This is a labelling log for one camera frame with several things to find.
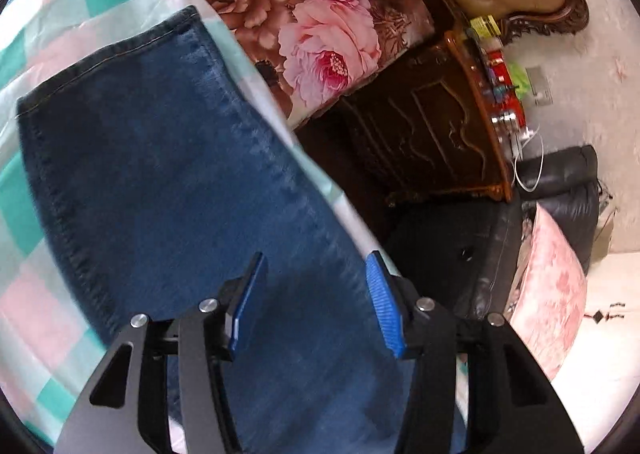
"pink pillow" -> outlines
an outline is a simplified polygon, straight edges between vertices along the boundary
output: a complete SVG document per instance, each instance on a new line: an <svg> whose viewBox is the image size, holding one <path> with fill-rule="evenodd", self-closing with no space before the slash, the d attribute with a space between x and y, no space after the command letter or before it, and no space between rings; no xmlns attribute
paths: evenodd
<svg viewBox="0 0 640 454"><path fill-rule="evenodd" d="M552 380L574 344L587 300L587 280L558 224L536 209L529 264L511 326Z"/></svg>

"blue denim jeans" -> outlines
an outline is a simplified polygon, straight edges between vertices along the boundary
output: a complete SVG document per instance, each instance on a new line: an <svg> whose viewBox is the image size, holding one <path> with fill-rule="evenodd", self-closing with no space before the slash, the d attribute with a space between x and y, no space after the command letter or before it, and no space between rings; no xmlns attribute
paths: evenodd
<svg viewBox="0 0 640 454"><path fill-rule="evenodd" d="M261 251L264 309L225 370L244 450L393 451L413 366L385 348L362 257L195 9L51 78L18 123L47 241L106 344L134 313L196 306ZM169 384L175 410L173 371Z"/></svg>

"white cable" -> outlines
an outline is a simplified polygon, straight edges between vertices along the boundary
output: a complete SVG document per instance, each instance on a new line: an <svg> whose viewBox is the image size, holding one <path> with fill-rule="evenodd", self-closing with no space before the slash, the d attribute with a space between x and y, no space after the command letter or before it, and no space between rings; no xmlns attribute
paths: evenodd
<svg viewBox="0 0 640 454"><path fill-rule="evenodd" d="M538 184L540 183L540 178L542 177L542 166L545 161L545 142L542 139L542 134L540 134L540 126L538 126L538 129L536 129L533 132L533 134L529 137L529 140L527 140L522 145L522 149L524 151L524 148L526 147L526 145L529 144L529 142L532 141L536 135L540 137L540 170L538 171L538 178L536 179L536 182L532 188L529 189L529 187L524 185L524 183L520 180L520 177L518 176L518 159L520 158L520 155L516 155L515 159L513 160L513 174L517 182L522 187L522 189L525 190L526 192L534 192L538 188Z"/></svg>

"floral bedspread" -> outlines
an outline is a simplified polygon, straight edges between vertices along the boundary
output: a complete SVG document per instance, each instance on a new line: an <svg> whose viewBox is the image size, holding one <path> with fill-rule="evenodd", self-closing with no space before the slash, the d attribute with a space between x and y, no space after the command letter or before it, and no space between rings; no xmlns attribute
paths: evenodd
<svg viewBox="0 0 640 454"><path fill-rule="evenodd" d="M207 0L290 127L363 86L433 33L422 0Z"/></svg>

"silver bolt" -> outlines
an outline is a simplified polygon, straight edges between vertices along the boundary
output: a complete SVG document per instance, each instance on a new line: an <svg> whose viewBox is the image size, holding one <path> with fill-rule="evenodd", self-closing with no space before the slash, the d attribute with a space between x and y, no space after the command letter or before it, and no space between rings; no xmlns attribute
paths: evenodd
<svg viewBox="0 0 640 454"><path fill-rule="evenodd" d="M203 313L211 313L217 307L218 301L216 299L205 299L198 304L198 309Z"/></svg>
<svg viewBox="0 0 640 454"><path fill-rule="evenodd" d="M142 328L142 326L144 326L147 322L149 322L149 317L144 313L138 313L137 315L131 317L131 325L134 328Z"/></svg>
<svg viewBox="0 0 640 454"><path fill-rule="evenodd" d="M489 321L489 324L491 324L491 326L496 326L499 328L500 326L504 325L504 317L499 313L490 313L486 319Z"/></svg>
<svg viewBox="0 0 640 454"><path fill-rule="evenodd" d="M436 307L436 302L430 297L421 297L416 301L415 307L420 311L431 311Z"/></svg>

